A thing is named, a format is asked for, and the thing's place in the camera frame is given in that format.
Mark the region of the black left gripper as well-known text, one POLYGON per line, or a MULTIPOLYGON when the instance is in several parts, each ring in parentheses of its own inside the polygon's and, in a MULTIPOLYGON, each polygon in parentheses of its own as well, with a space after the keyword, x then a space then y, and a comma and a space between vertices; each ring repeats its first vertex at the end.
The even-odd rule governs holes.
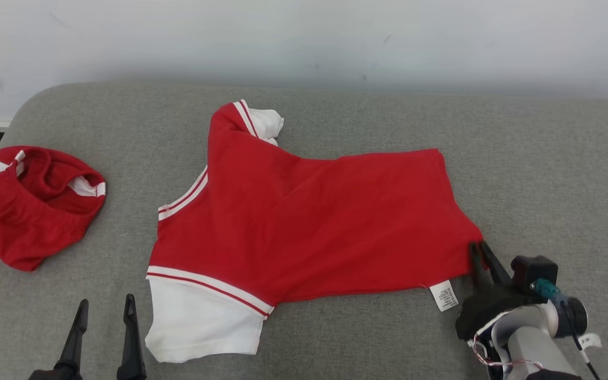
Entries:
MULTIPOLYGON (((53 370, 35 370, 28 380, 83 380, 80 374, 82 340, 88 329, 89 301, 81 300, 74 322, 70 327, 60 359, 53 370)), ((138 326, 137 305, 132 294, 126 295, 125 343, 121 365, 117 369, 117 380, 146 380, 147 372, 138 326)))

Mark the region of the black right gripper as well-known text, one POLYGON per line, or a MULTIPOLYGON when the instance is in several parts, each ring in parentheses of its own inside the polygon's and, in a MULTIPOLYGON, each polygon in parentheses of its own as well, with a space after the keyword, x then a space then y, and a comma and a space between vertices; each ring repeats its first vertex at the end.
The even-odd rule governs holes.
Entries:
POLYGON ((547 334, 542 309, 546 301, 533 290, 511 284, 511 277, 487 242, 471 242, 469 255, 473 286, 484 291, 465 298, 455 322, 458 338, 470 341, 476 334, 484 334, 491 329, 494 340, 507 341, 524 327, 547 334), (487 266, 495 284, 490 288, 487 266))

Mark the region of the red shirt with white sleeves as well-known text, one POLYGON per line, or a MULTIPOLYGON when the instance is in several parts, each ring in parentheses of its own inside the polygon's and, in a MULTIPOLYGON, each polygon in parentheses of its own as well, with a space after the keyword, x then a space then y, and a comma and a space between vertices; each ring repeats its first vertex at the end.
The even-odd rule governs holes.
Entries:
POLYGON ((274 110, 212 115, 207 164, 158 209, 145 346, 162 363, 253 355, 281 303, 429 288, 469 274, 480 229, 437 149, 301 158, 274 110))

